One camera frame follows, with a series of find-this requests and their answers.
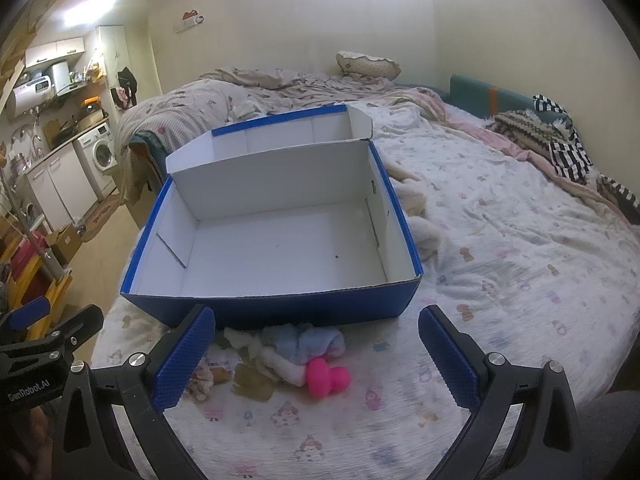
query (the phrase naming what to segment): pillow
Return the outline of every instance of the pillow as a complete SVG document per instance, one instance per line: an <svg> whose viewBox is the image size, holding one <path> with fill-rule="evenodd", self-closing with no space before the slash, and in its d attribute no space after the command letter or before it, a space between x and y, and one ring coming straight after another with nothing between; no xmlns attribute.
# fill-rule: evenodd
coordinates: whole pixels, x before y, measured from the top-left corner
<svg viewBox="0 0 640 480"><path fill-rule="evenodd" d="M398 63L386 57L373 57L343 50L338 52L335 60L346 74L386 77L389 80L393 80L402 72Z"/></svg>

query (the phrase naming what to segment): towel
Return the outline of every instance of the towel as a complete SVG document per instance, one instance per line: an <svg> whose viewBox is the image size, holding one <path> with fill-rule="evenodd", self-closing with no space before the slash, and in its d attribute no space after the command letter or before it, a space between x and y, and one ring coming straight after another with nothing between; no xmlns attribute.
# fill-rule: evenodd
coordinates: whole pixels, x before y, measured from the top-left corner
<svg viewBox="0 0 640 480"><path fill-rule="evenodd" d="M268 326L262 330L262 343L296 365L306 365L316 357L338 357L346 349L344 336L334 327L314 327L308 323Z"/></svg>

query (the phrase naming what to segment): kitchen cabinet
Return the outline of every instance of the kitchen cabinet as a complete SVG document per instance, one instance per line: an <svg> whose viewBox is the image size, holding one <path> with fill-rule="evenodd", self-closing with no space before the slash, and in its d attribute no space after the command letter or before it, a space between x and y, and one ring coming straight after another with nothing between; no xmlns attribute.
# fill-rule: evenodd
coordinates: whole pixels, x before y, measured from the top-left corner
<svg viewBox="0 0 640 480"><path fill-rule="evenodd" d="M98 37L102 45L104 67L107 73L107 86L113 88L120 86L118 72L124 67L131 66L129 61L129 49L123 25L110 25L98 27Z"/></svg>
<svg viewBox="0 0 640 480"><path fill-rule="evenodd" d="M24 65L27 69L45 69L55 61L62 61L84 52L84 39L53 41L39 46L31 46L24 53Z"/></svg>
<svg viewBox="0 0 640 480"><path fill-rule="evenodd" d="M70 142L45 162L53 185L71 218L82 219L98 201Z"/></svg>
<svg viewBox="0 0 640 480"><path fill-rule="evenodd" d="M44 45L29 47L24 53L24 64L27 68L32 68L41 63L53 61L58 57L56 43L46 43Z"/></svg>
<svg viewBox="0 0 640 480"><path fill-rule="evenodd" d="M30 189L20 193L37 200L54 230L82 219L98 200L71 142L31 168L26 180Z"/></svg>
<svg viewBox="0 0 640 480"><path fill-rule="evenodd" d="M70 40L56 41L56 51L58 57L82 54L84 52L84 40L82 38L71 38Z"/></svg>
<svg viewBox="0 0 640 480"><path fill-rule="evenodd" d="M38 201L51 228L55 230L69 225L71 223L71 216L69 216L65 205L56 192L46 165L39 165L36 170L27 175L27 179L33 190L33 195Z"/></svg>

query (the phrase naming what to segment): bed sheet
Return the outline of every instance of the bed sheet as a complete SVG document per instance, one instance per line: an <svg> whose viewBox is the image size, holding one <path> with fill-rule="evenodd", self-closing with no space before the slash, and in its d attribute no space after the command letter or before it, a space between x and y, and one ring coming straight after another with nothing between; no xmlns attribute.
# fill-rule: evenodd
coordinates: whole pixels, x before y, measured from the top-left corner
<svg viewBox="0 0 640 480"><path fill-rule="evenodd" d="M475 126L480 126L481 128L487 126L487 124L492 122L488 119L481 119L480 117L476 117L475 115L470 114L469 112L454 105L444 103L444 108L450 118L454 120L466 121L467 123L473 124Z"/></svg>
<svg viewBox="0 0 640 480"><path fill-rule="evenodd" d="M347 351L335 364L353 375L344 393L313 401L281 385L259 403L222 384L203 402L184 395L167 410L208 478L425 478L468 417L418 337L417 317L428 304L513 364L559 360L578 404L608 388L638 332L640 247L615 213L596 212L532 164L428 121L414 103L354 105L373 117L376 146L428 183L428 215L442 246L423 263L402 316L343 327ZM164 330L119 298L93 365L148 351ZM212 345L207 359L231 368L238 357ZM118 420L140 471L152 478L121 411Z"/></svg>

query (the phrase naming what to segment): hanging clothes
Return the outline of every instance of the hanging clothes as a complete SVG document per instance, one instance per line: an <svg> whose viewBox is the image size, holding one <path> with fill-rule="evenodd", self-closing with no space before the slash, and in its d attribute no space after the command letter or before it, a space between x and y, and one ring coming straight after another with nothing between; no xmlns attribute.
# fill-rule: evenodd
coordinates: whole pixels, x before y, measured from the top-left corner
<svg viewBox="0 0 640 480"><path fill-rule="evenodd" d="M138 101L136 99L136 92L138 91L138 82L128 67L124 67L120 72L118 72L118 82L127 93L132 106L137 105Z"/></svg>
<svg viewBox="0 0 640 480"><path fill-rule="evenodd" d="M115 86L111 89L111 98L120 110L126 110L132 107L127 91L121 86Z"/></svg>

